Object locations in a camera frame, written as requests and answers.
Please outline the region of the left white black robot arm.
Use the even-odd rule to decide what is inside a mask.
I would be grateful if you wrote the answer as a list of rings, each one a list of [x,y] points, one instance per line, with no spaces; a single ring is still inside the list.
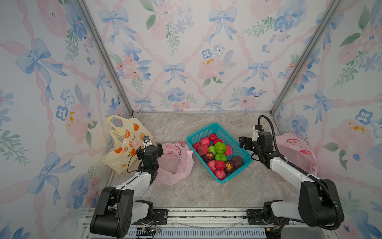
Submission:
[[[141,160],[135,175],[116,187],[105,187],[100,194],[91,223],[90,233],[124,238],[132,224],[154,223],[154,206],[135,197],[151,185],[158,175],[161,144],[147,143],[136,151]]]

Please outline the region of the pink printed plastic bag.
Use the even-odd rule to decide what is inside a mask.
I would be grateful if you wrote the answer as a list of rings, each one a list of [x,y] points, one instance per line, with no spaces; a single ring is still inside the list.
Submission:
[[[288,132],[276,137],[279,151],[286,159],[304,171],[316,176],[318,170],[317,158],[313,149],[302,138]]]

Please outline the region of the aluminium corner post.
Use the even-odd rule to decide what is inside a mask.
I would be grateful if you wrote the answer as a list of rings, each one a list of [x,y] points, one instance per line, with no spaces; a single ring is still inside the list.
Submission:
[[[129,119],[133,116],[133,110],[131,108],[130,103],[128,102],[128,98],[126,96],[126,93],[124,92],[123,86],[116,74],[116,71],[114,67],[112,66],[111,59],[101,39],[99,31],[97,30],[95,22],[89,12],[87,4],[85,1],[79,1],[79,0],[75,0],[74,3],[75,3],[75,6],[78,8],[81,17],[83,18],[85,26],[89,29],[89,32],[94,41],[95,47],[97,48],[97,51],[100,54],[101,61],[104,63],[105,68],[107,72],[109,73],[112,82],[114,83],[116,91],[121,98],[122,104],[127,111],[127,118]]]
[[[309,41],[309,43],[306,45],[306,48],[302,52],[301,57],[299,61],[297,62],[295,69],[291,72],[291,75],[287,79],[286,84],[284,85],[279,96],[277,97],[275,104],[270,109],[271,116],[276,115],[276,112],[281,107],[281,104],[284,98],[287,96],[288,91],[290,90],[294,81],[296,80],[300,72],[302,71],[302,68],[305,65],[305,63],[309,60],[309,58],[315,51],[315,48],[318,42],[324,36],[325,31],[327,30],[331,21],[334,19],[338,11],[338,8],[341,6],[341,4],[342,4],[341,0],[334,0],[329,3],[327,10],[323,14],[321,22],[318,24],[315,31],[313,32],[313,35],[311,36],[311,40]]]

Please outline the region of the green crinkled toy vegetable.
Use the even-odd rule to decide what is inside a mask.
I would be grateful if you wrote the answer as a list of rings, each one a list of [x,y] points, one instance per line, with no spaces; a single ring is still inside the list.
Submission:
[[[209,152],[213,153],[214,155],[216,155],[216,150],[214,148],[213,145],[209,146]]]

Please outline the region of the left aluminium corner post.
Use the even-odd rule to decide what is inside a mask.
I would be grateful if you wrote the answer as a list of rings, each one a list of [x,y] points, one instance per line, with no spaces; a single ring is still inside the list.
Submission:
[[[129,119],[133,116],[133,110],[131,108],[130,103],[128,102],[128,98],[126,96],[126,93],[124,92],[123,86],[116,74],[116,71],[114,67],[112,66],[111,59],[101,39],[99,31],[97,30],[95,22],[89,12],[87,4],[85,1],[79,1],[79,0],[75,0],[74,3],[75,3],[75,6],[78,8],[81,17],[83,18],[85,26],[89,29],[89,32],[94,41],[95,47],[97,48],[97,51],[100,54],[101,61],[104,63],[105,68],[107,72],[109,73],[112,82],[114,83],[116,91],[121,98],[122,104],[127,111],[127,118]]]

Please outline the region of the green apple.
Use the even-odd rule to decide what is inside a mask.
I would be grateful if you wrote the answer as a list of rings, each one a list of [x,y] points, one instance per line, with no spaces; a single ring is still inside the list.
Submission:
[[[221,153],[217,153],[215,155],[215,160],[216,161],[223,161],[223,162],[226,162],[227,161],[227,156],[225,154],[221,154]]]

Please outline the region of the green toy pear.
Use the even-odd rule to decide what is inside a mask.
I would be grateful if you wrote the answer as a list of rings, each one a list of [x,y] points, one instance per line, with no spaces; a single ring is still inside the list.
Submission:
[[[225,154],[227,151],[227,145],[222,142],[217,142],[214,145],[214,150],[216,151],[217,154]]]

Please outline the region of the yellow knotted plastic bag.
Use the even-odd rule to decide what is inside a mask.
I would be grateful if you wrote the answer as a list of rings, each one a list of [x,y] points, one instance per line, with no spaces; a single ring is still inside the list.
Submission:
[[[121,175],[138,160],[136,151],[145,146],[143,138],[152,137],[152,134],[136,118],[126,119],[118,115],[108,118],[112,127],[109,136],[113,146],[106,148],[106,154],[101,159],[102,163],[109,166],[116,174]]]

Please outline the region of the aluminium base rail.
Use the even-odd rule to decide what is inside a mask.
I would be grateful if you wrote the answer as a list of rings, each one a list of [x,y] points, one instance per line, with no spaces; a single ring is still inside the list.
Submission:
[[[92,234],[91,209],[77,239],[115,239]],[[150,228],[130,226],[123,239],[269,239],[268,228],[275,225],[252,218],[244,219],[247,211],[259,213],[260,208],[159,208],[159,217]],[[281,239],[339,239],[336,231],[311,228],[290,221],[281,230]]]

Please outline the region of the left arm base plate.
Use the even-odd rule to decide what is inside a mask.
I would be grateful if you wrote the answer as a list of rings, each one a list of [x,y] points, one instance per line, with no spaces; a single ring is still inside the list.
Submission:
[[[138,220],[133,225],[135,226],[165,226],[168,221],[168,213],[167,209],[154,209],[152,213],[149,213],[148,218]]]

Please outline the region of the right aluminium corner post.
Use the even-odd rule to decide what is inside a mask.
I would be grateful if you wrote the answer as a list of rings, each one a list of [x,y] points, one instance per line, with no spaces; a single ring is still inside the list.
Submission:
[[[306,45],[306,48],[302,52],[301,57],[299,61],[297,62],[295,69],[291,72],[291,75],[287,79],[286,84],[284,85],[279,96],[277,97],[275,104],[270,109],[271,116],[276,115],[276,112],[281,107],[281,104],[284,98],[287,96],[288,91],[290,90],[294,81],[296,80],[300,72],[302,71],[302,68],[305,65],[305,63],[309,60],[309,58],[315,51],[315,48],[318,42],[324,36],[325,31],[327,30],[331,21],[334,19],[338,11],[338,8],[341,6],[341,4],[342,4],[341,0],[334,0],[329,3],[327,10],[323,14],[321,22],[318,24],[315,31],[313,32],[313,35],[311,36],[311,40],[309,41],[309,43]]]

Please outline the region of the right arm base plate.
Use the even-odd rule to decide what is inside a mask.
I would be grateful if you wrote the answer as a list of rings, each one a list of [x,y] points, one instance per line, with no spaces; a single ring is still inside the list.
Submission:
[[[244,220],[247,220],[251,226],[277,226],[286,218],[276,217],[271,211],[264,209],[247,209],[246,215],[243,216]]]

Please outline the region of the dark red apple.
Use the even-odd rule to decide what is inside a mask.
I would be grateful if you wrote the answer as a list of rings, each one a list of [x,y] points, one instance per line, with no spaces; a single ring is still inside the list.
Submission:
[[[209,163],[210,161],[215,160],[214,154],[212,152],[208,152],[202,156],[202,159],[205,163]]]

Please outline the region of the dark purple round fruit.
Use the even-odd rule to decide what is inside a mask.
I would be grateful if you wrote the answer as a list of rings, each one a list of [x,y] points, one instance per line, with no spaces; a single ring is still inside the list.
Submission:
[[[234,156],[232,159],[231,159],[231,162],[233,163],[233,166],[235,169],[238,169],[242,166],[243,164],[243,158],[240,157],[240,156]]]

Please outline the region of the teal plastic mesh basket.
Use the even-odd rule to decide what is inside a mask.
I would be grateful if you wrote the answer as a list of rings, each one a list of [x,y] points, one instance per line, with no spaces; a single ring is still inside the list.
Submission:
[[[197,150],[193,147],[194,143],[199,142],[202,138],[207,137],[212,133],[216,134],[219,139],[223,140],[224,143],[228,143],[228,145],[232,147],[233,155],[228,156],[227,160],[231,160],[234,156],[240,156],[243,158],[243,164],[238,169],[234,170],[233,173],[228,174],[223,180],[219,180],[215,176],[215,174],[208,167],[207,163],[204,162],[202,157],[197,153]],[[197,130],[196,132],[192,133],[190,136],[187,137],[186,142],[188,146],[192,148],[194,154],[199,159],[199,161],[204,165],[204,167],[207,169],[210,175],[215,179],[216,182],[220,184],[224,184],[225,182],[233,179],[240,172],[246,169],[252,162],[251,154],[247,152],[245,149],[240,148],[239,142],[230,133],[228,133],[220,124],[216,122],[211,123]]]

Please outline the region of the pink crinkled toy ball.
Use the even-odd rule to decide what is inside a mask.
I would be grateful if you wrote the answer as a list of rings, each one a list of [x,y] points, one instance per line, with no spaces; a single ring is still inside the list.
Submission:
[[[230,145],[226,145],[226,151],[224,153],[226,156],[230,156],[233,154],[233,149]]]

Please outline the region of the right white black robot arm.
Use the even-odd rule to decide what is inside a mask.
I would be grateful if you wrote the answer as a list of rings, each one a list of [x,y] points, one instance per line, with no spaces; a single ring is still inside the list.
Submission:
[[[334,182],[319,179],[285,158],[277,147],[275,136],[269,132],[259,132],[257,140],[240,137],[239,145],[252,151],[264,166],[279,174],[299,191],[297,203],[268,201],[264,203],[262,212],[255,214],[255,217],[267,224],[284,219],[325,230],[340,228],[344,213]]]

